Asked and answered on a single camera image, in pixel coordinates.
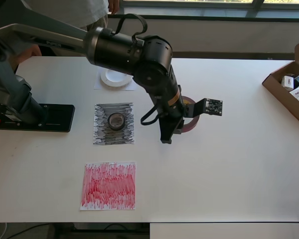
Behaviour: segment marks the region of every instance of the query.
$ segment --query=paper with red marker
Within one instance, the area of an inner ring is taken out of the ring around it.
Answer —
[[[135,174],[134,162],[87,163],[80,209],[135,209]]]

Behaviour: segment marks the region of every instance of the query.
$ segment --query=floor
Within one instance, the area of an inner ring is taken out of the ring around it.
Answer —
[[[2,237],[2,239],[6,239],[11,235],[14,235],[22,230],[25,230],[29,227],[32,226],[36,226],[42,223],[8,223],[7,225],[7,230],[6,233],[4,234],[4,236]],[[123,227],[125,227],[128,231],[139,231],[139,232],[149,232],[150,229],[150,224],[144,224],[144,223],[121,223],[121,224],[112,224],[112,223],[75,223],[75,228],[78,229],[80,232],[80,230],[103,230],[106,227],[108,227],[108,230],[111,230],[112,232],[115,233],[115,230],[117,231],[122,231],[124,230]],[[0,236],[2,234],[2,232],[4,231],[4,223],[0,223]],[[100,236],[100,232],[91,232],[91,233],[85,233],[85,234],[79,234],[76,237],[80,238],[80,239],[88,239],[88,238],[97,238],[97,237],[102,237],[103,239],[105,238],[112,238],[113,234],[111,234],[111,236]],[[31,229],[27,232],[24,232],[16,237],[14,237],[14,239],[55,239],[54,237],[54,230],[53,227],[51,226],[42,226],[42,227],[37,227],[34,229]],[[61,238],[74,238],[73,236],[62,236]],[[149,239],[149,235],[146,237],[144,236],[133,236],[133,239],[142,239],[142,238],[146,238]]]

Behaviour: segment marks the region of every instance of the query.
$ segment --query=robotic arm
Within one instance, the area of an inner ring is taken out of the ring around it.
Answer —
[[[147,30],[145,20],[137,15],[143,31],[132,37],[120,34],[128,15],[121,18],[116,31],[98,27],[86,32],[35,13],[20,0],[7,0],[0,8],[0,23],[3,23],[0,25],[0,112],[11,121],[5,128],[17,129],[22,124],[23,130],[69,131],[71,126],[73,106],[38,104],[31,96],[30,85],[16,76],[8,64],[9,55],[19,54],[31,43],[80,52],[93,65],[132,75],[154,104],[141,118],[141,124],[159,120],[163,143],[171,143],[174,133],[182,133],[183,118],[202,113],[221,116],[221,101],[203,99],[184,104],[171,65],[170,44],[158,36],[136,37]],[[145,121],[155,111],[155,119]],[[59,119],[60,115],[69,126],[57,129],[63,123],[51,120]]]

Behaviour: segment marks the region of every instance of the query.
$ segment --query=person's arm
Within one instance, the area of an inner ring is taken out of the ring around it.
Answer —
[[[120,9],[120,0],[108,0],[109,1],[109,11],[111,15],[116,14]]]

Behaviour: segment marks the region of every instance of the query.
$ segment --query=cardboard box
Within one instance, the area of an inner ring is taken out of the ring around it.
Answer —
[[[274,71],[263,81],[263,86],[299,120],[299,101],[281,85],[286,74],[299,75],[299,44],[295,47],[295,61]]]

